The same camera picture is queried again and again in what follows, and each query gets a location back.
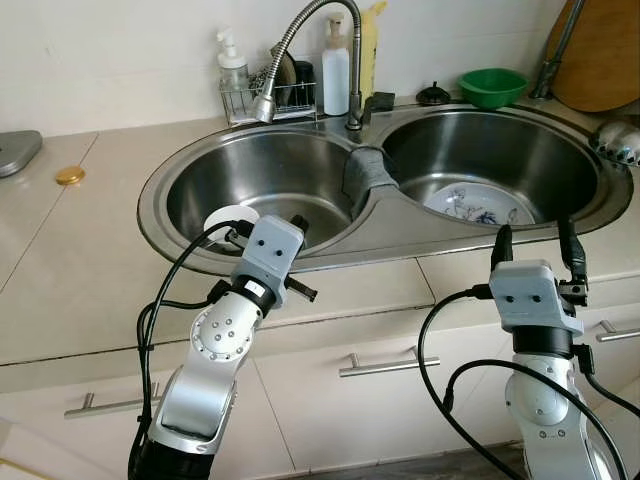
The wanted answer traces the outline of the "clear soap pump bottle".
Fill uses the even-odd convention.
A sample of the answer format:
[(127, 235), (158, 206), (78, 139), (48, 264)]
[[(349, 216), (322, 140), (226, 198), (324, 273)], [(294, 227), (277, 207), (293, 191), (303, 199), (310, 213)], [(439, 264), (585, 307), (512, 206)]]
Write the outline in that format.
[(237, 46), (232, 29), (219, 29), (215, 40), (219, 51), (216, 55), (220, 67), (220, 91), (236, 92), (248, 90), (251, 86), (247, 58)]

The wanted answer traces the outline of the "black sink stopper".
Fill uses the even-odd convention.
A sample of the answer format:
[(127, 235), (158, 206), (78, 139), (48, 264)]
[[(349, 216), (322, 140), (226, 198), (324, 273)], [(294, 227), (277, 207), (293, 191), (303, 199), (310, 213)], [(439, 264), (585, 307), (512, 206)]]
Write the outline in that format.
[(447, 105), (452, 102), (452, 95), (451, 92), (440, 87), (438, 83), (433, 82), (430, 86), (422, 88), (416, 93), (415, 101), (420, 106)]

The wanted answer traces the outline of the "shiny steel bowl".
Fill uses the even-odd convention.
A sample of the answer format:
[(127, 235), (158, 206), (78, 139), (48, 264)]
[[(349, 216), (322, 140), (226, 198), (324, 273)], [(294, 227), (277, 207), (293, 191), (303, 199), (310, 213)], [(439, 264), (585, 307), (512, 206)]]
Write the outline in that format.
[(604, 120), (591, 134), (589, 145), (595, 154), (611, 163), (640, 165), (640, 129), (630, 116)]

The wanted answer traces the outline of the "grey handled kitchen tool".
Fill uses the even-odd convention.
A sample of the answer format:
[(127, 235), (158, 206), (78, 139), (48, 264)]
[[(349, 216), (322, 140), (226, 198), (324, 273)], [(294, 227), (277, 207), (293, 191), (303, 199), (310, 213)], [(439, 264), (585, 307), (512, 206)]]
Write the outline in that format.
[(550, 56), (541, 61), (534, 87), (531, 88), (529, 95), (527, 95), (531, 100), (548, 100), (552, 97), (550, 95), (550, 86), (552, 86), (554, 78), (556, 78), (559, 69), (561, 69), (564, 54), (566, 54), (567, 47), (571, 42), (573, 29), (575, 29), (577, 19), (580, 18), (582, 9), (585, 8), (586, 0), (572, 0), (571, 3), (570, 0), (566, 1), (570, 5), (570, 9), (568, 9), (568, 14), (564, 18), (562, 27), (559, 28), (558, 35), (549, 36), (556, 42), (547, 49)]

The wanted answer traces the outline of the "yellow squeeze bottle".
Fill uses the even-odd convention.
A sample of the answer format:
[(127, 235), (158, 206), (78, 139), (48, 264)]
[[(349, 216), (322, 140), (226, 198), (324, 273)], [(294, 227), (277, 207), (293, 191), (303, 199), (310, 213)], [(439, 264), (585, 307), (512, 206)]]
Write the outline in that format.
[(358, 47), (360, 65), (358, 65), (358, 91), (361, 104), (369, 104), (374, 92), (376, 55), (378, 55), (379, 26), (378, 18), (387, 9), (388, 0), (376, 0), (369, 8), (361, 10), (358, 27), (361, 33), (361, 45)]

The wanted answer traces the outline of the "white floral plate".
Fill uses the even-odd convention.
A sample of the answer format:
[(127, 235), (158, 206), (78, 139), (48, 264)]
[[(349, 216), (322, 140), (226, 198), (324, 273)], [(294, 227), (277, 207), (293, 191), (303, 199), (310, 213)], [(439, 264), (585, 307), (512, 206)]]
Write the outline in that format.
[(477, 182), (456, 182), (431, 193), (426, 209), (472, 223), (495, 225), (535, 224), (529, 202), (504, 189)]

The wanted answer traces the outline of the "round wooden cutting board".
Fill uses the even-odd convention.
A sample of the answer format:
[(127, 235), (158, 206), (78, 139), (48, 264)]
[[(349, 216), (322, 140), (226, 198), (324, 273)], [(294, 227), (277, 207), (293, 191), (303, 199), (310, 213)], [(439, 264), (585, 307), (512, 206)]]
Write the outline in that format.
[(550, 95), (581, 113), (640, 99), (640, 0), (585, 0)]

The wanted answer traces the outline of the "grey dishcloth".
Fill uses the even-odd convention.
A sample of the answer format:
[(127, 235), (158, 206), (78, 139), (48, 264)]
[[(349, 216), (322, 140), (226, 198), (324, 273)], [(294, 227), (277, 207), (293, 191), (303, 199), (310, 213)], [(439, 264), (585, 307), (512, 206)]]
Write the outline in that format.
[(360, 145), (349, 152), (344, 165), (342, 191), (356, 211), (364, 210), (371, 189), (399, 187), (389, 161), (387, 151), (378, 146)]

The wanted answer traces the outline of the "stainless steel double sink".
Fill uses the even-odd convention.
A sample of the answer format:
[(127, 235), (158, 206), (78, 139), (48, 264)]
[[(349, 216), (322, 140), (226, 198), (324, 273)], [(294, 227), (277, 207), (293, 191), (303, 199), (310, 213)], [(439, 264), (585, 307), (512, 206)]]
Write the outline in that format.
[[(204, 230), (212, 211), (246, 205), (261, 216), (310, 221), (298, 273), (488, 250), (497, 227), (451, 218), (422, 202), (456, 182), (504, 189), (529, 202), (535, 224), (516, 225), (515, 242), (552, 241), (570, 218), (580, 237), (621, 218), (634, 175), (589, 146), (591, 129), (526, 106), (483, 110), (466, 102), (379, 111), (361, 131), (340, 118), (250, 124), (180, 148), (141, 189), (143, 238), (173, 260)], [(399, 187), (371, 189), (364, 210), (344, 195), (352, 148), (390, 156)]]

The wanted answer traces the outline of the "small white bowl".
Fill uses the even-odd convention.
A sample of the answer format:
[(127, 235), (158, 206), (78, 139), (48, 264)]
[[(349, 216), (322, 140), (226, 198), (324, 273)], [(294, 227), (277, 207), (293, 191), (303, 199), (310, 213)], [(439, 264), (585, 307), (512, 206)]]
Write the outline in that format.
[[(227, 205), (212, 211), (205, 219), (204, 228), (209, 229), (212, 225), (219, 224), (221, 221), (233, 220), (248, 221), (248, 223), (253, 225), (259, 219), (259, 211), (253, 209), (251, 206), (239, 204)], [(239, 239), (241, 237), (247, 238), (248, 234), (238, 233), (236, 229), (228, 227), (221, 228), (210, 234), (209, 241), (212, 243), (232, 243), (233, 239)]]

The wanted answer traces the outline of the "gold round cap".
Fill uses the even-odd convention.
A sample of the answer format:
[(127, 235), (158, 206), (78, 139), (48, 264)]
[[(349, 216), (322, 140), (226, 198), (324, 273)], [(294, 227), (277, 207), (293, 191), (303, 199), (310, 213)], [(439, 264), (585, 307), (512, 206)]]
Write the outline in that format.
[(86, 170), (82, 166), (64, 166), (55, 173), (54, 180), (59, 186), (73, 186), (86, 178)]

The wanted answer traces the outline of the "flexible steel gooseneck faucet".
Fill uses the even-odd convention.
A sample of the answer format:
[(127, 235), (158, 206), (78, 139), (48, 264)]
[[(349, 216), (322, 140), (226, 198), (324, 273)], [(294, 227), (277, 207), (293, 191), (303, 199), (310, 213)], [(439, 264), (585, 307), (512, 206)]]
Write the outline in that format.
[(360, 74), (361, 74), (361, 47), (362, 47), (362, 13), (360, 6), (355, 0), (312, 0), (308, 3), (300, 13), (294, 17), (287, 29), (285, 29), (282, 40), (276, 44), (279, 46), (279, 51), (273, 55), (269, 63), (268, 73), (266, 73), (265, 81), (262, 83), (262, 88), (259, 95), (255, 97), (253, 101), (253, 119), (256, 122), (271, 123), (273, 122), (275, 115), (275, 99), (274, 88), (276, 74), (280, 64), (282, 64), (283, 54), (287, 52), (288, 47), (291, 46), (294, 37), (296, 37), (298, 31), (300, 31), (306, 20), (311, 17), (312, 14), (319, 10), (321, 6), (326, 4), (335, 3), (343, 5), (351, 14), (352, 17), (352, 31), (351, 42), (352, 52), (349, 55), (349, 110), (347, 113), (346, 129), (347, 131), (361, 131), (364, 128), (364, 123), (361, 120), (361, 102), (362, 96), (358, 87), (360, 87)]

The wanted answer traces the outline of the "green plastic bowl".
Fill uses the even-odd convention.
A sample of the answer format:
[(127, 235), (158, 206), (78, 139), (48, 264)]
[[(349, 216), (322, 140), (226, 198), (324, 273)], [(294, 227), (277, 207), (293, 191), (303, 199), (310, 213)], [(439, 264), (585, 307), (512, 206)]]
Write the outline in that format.
[(529, 78), (517, 70), (485, 68), (458, 78), (463, 99), (475, 108), (498, 109), (513, 104), (529, 87)]

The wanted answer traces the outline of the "cream kitchen base cabinet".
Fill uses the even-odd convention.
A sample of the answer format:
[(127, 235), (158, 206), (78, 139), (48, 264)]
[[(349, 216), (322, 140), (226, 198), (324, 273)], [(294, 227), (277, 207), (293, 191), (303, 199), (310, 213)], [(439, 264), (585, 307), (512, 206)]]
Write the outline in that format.
[[(92, 260), (31, 255), (0, 289), (0, 458), (67, 480), (125, 480), (138, 410), (64, 419), (81, 406), (141, 397), (134, 321), (168, 262), (140, 248)], [(310, 474), (465, 447), (419, 371), (338, 378), (407, 360), (445, 294), (484, 283), (485, 251), (312, 271), (315, 303), (291, 298), (261, 326), (239, 372), (215, 480)]]

